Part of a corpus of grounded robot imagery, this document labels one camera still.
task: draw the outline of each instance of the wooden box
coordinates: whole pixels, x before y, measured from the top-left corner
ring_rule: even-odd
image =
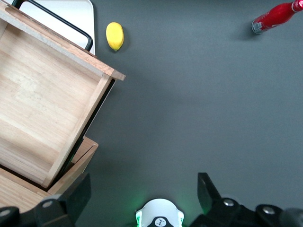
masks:
[[[124,78],[0,0],[0,165],[49,189],[66,174],[114,81]]]

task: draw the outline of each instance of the lemon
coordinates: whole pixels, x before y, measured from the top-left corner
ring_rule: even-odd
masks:
[[[117,51],[123,44],[124,34],[122,26],[117,22],[111,22],[106,28],[106,39],[108,45],[114,50]]]

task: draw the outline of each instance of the metal handle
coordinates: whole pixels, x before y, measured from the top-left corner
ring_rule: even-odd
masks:
[[[34,6],[38,7],[39,9],[43,10],[44,12],[48,13],[49,15],[53,16],[54,18],[60,20],[61,22],[63,22],[67,26],[69,26],[69,27],[73,28],[74,30],[76,30],[77,32],[81,33],[82,35],[84,35],[88,40],[88,43],[85,47],[85,50],[87,50],[87,51],[91,50],[91,48],[93,46],[93,39],[90,37],[89,34],[84,32],[82,29],[76,27],[75,25],[71,24],[67,20],[63,19],[62,17],[58,16],[57,14],[53,13],[49,9],[45,8],[44,6],[40,5],[39,3],[35,2],[34,0],[14,0],[13,3],[12,3],[12,6],[20,9],[22,3],[26,2],[26,1],[33,4]]]

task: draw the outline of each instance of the white robot part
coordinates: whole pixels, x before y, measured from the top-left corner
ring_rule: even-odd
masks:
[[[138,227],[182,227],[184,214],[169,200],[154,199],[136,212]]]

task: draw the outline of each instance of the green light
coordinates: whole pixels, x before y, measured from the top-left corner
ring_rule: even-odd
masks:
[[[142,211],[139,211],[139,212],[136,213],[136,219],[137,219],[137,225],[138,225],[138,227],[141,227]]]
[[[182,227],[183,219],[184,219],[184,214],[181,211],[179,211],[178,212],[179,227]]]

